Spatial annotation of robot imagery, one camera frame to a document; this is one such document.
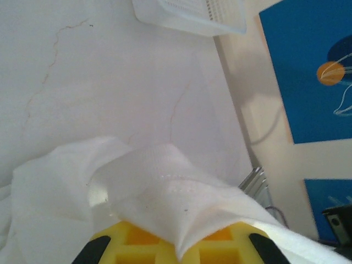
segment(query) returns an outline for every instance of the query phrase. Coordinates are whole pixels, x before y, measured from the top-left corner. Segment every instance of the cable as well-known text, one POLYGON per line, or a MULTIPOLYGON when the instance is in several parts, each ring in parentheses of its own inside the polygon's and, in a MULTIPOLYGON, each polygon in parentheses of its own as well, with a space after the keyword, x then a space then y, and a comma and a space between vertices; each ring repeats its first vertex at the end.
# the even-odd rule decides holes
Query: cable
POLYGON ((277 212, 279 213, 279 215, 281 216, 281 219, 282 219, 282 221, 284 222, 284 225, 285 225, 287 228, 289 228, 284 213, 283 213, 279 208, 277 208, 276 206, 270 205, 270 206, 268 206, 268 207, 265 207, 265 210, 270 210, 270 209, 277 211, 277 212))

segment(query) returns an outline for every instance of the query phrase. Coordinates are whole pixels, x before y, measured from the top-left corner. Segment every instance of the paper towel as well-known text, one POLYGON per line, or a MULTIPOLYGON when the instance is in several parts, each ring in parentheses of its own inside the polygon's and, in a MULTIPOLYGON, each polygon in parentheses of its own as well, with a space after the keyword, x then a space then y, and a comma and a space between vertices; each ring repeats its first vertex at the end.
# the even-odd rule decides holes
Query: paper towel
POLYGON ((203 237, 246 221, 261 225, 292 263, 349 263, 281 227, 253 199, 195 168, 172 145, 131 151, 104 137, 58 147, 14 171, 11 203, 0 263, 71 263, 93 233, 119 219, 175 244, 179 259, 203 237), (314 251, 300 254, 301 248, 287 245, 290 238, 314 251))

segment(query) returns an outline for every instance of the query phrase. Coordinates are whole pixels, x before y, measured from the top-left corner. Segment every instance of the orange circle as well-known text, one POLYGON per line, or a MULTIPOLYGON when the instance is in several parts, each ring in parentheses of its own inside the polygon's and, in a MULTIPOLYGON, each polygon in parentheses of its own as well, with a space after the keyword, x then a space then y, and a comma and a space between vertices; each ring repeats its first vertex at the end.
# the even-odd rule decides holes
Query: orange circle
POLYGON ((321 65, 317 71, 319 82, 332 86, 339 83, 345 75, 345 68, 337 62, 327 62, 321 65))

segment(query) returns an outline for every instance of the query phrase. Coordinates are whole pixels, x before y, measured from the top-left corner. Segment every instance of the blue poster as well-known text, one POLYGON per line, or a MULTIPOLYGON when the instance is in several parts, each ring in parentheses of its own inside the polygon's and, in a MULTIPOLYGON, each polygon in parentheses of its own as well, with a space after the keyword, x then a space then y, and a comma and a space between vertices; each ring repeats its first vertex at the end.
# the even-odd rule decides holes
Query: blue poster
POLYGON ((260 18, 294 142, 352 138, 352 1, 284 0, 260 18))
POLYGON ((304 180, 320 239, 336 241, 322 211, 352 204, 352 180, 304 180))

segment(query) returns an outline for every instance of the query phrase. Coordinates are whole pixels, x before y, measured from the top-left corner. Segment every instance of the white plastic basket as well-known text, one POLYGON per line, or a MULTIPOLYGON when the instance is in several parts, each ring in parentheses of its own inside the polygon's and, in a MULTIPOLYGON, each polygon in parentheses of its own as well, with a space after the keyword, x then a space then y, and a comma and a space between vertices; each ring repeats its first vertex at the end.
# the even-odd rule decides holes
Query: white plastic basket
POLYGON ((243 0, 132 0, 141 22, 204 36, 246 32, 243 0))

